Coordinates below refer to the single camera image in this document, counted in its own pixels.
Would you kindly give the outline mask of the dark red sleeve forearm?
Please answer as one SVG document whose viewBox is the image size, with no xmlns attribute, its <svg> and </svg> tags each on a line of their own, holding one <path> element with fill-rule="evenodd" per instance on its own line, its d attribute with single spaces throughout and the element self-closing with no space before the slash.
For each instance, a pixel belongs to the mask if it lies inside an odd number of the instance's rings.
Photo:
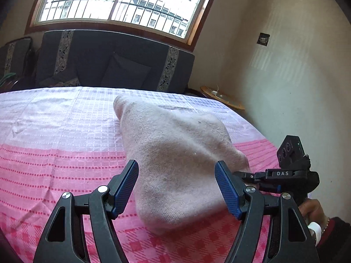
<svg viewBox="0 0 351 263">
<path fill-rule="evenodd" d="M 350 224 L 339 217 L 331 218 L 317 245 L 317 252 L 319 262 L 351 262 Z"/>
</svg>

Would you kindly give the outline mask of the right hand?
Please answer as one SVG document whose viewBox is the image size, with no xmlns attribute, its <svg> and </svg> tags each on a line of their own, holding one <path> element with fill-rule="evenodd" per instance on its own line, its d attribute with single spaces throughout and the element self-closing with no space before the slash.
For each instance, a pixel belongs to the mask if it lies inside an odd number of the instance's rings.
<svg viewBox="0 0 351 263">
<path fill-rule="evenodd" d="M 325 231 L 330 219 L 325 215 L 317 199 L 307 199 L 299 205 L 299 211 L 308 224 L 315 222 L 321 227 L 322 233 Z"/>
</svg>

